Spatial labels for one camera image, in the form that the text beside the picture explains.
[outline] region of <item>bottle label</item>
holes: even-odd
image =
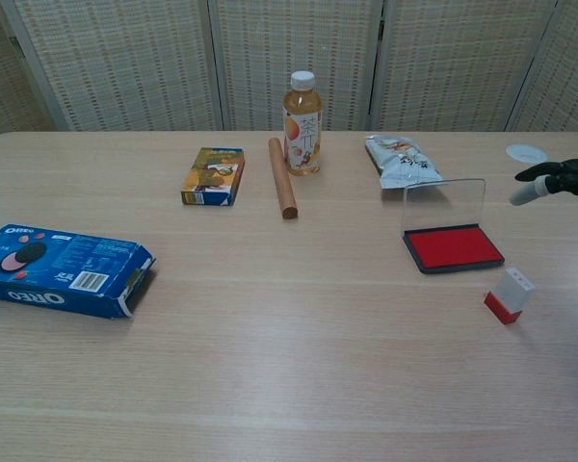
[[[301,170],[319,166],[321,111],[310,114],[289,114],[282,108],[285,126],[285,160],[289,168]]]

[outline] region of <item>small snack box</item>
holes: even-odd
[[[244,169],[240,147],[202,147],[182,186],[187,205],[233,205]]]
[[[0,229],[0,299],[126,318],[128,298],[153,263],[137,243],[7,224]]]

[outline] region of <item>plastic snack bag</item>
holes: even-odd
[[[411,138],[371,135],[366,139],[366,149],[381,174],[384,190],[443,179]]]

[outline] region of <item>clear plastic lid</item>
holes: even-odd
[[[315,74],[309,70],[298,70],[291,74],[291,88],[297,91],[315,88]]]
[[[486,180],[468,178],[407,186],[403,197],[403,230],[480,224]]]

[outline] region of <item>blue oreo box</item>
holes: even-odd
[[[7,224],[0,229],[0,299],[127,318],[128,298],[153,263],[137,243]]]

